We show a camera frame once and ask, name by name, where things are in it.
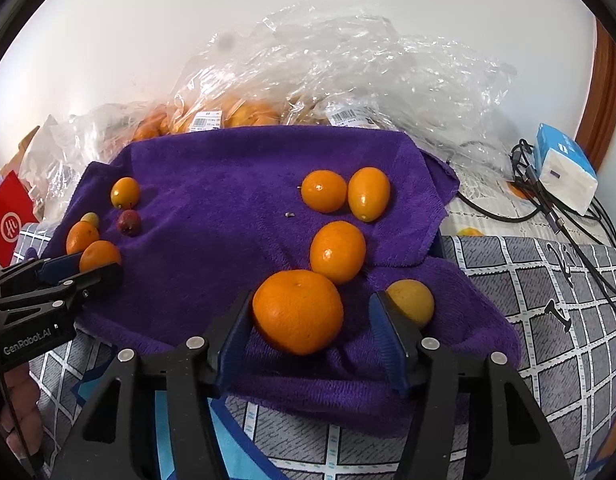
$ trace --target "human hand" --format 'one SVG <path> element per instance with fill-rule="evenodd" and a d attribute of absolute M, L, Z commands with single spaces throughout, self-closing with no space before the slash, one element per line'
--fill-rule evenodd
<path fill-rule="evenodd" d="M 41 447 L 41 438 L 43 435 L 41 414 L 37 408 L 37 401 L 40 398 L 41 392 L 39 386 L 29 374 L 30 367 L 28 363 L 22 364 L 4 374 L 6 387 L 10 394 L 12 407 L 17 415 L 19 427 L 21 428 L 22 436 L 28 446 L 28 451 L 34 455 Z M 8 437 L 6 443 L 12 452 L 19 458 L 25 456 L 24 447 L 15 431 L 15 425 L 8 405 L 5 404 L 0 413 L 0 428 L 3 428 Z"/>

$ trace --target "white sticker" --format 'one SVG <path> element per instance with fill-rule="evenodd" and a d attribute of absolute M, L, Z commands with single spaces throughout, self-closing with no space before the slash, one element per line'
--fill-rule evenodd
<path fill-rule="evenodd" d="M 338 112 L 326 112 L 328 121 L 333 126 L 348 128 L 371 128 L 380 130 L 380 126 L 372 120 L 373 112 L 368 107 L 344 108 Z"/>
<path fill-rule="evenodd" d="M 221 127 L 221 110 L 211 112 L 198 112 L 190 123 L 189 132 L 205 132 Z"/>

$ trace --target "plastic bag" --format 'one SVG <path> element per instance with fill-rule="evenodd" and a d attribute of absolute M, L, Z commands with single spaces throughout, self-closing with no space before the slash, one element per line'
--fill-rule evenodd
<path fill-rule="evenodd" d="M 35 216 L 43 218 L 43 224 L 61 220 L 89 163 L 109 163 L 142 128 L 152 131 L 157 120 L 161 124 L 165 110 L 154 102 L 137 102 L 105 104 L 61 123 L 49 116 L 19 168 L 19 179 L 30 190 Z"/>
<path fill-rule="evenodd" d="M 172 92 L 173 133 L 258 124 L 403 130 L 455 164 L 509 173 L 489 114 L 516 71 L 367 12 L 294 6 L 216 35 Z"/>

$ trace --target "red fruit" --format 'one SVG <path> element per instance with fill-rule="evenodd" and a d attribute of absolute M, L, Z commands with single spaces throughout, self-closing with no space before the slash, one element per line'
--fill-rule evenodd
<path fill-rule="evenodd" d="M 142 231 L 142 218 L 134 209 L 126 209 L 119 215 L 117 229 L 126 236 L 136 236 Z"/>

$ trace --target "purple cloth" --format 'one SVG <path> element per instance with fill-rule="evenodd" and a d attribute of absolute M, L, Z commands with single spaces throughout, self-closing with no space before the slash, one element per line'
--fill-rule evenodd
<path fill-rule="evenodd" d="M 379 221 L 323 215 L 303 204 L 297 186 L 310 171 L 334 170 L 347 180 L 364 166 L 383 170 L 392 184 Z M 129 175 L 142 188 L 144 231 L 136 238 L 117 231 L 119 212 L 109 198 L 115 181 Z M 447 165 L 398 132 L 274 126 L 161 137 L 86 169 L 44 257 L 63 254 L 69 228 L 97 213 L 101 238 L 122 253 L 125 277 L 114 297 L 86 305 L 83 322 L 120 347 L 165 351 L 203 333 L 238 290 L 256 289 L 277 270 L 308 269 L 316 231 L 345 219 L 363 232 L 367 257 L 360 275 L 339 287 L 341 334 L 330 348 L 297 357 L 272 350 L 253 331 L 246 371 L 232 391 L 367 433 L 404 433 L 411 406 L 386 382 L 369 329 L 375 290 L 421 280 L 437 305 L 427 335 L 457 351 L 499 350 L 519 361 L 516 332 L 494 305 L 456 266 L 427 256 L 457 187 Z"/>

